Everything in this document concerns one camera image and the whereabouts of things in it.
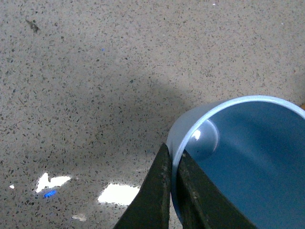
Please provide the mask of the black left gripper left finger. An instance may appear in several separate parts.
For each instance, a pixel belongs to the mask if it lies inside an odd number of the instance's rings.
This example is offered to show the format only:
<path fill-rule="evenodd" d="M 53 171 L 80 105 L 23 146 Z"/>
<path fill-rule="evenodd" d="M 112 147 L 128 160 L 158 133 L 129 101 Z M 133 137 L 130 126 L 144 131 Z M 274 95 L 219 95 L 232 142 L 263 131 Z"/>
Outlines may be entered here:
<path fill-rule="evenodd" d="M 170 218 L 172 163 L 168 147 L 160 146 L 147 176 L 115 229 L 167 229 Z"/>

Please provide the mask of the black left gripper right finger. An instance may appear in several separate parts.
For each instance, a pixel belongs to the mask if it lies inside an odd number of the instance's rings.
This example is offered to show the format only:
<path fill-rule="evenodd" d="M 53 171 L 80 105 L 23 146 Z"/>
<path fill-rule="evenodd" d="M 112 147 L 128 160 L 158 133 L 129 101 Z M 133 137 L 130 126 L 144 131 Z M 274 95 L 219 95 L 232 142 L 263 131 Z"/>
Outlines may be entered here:
<path fill-rule="evenodd" d="M 177 172 L 178 207 L 184 229 L 255 229 L 184 151 Z"/>

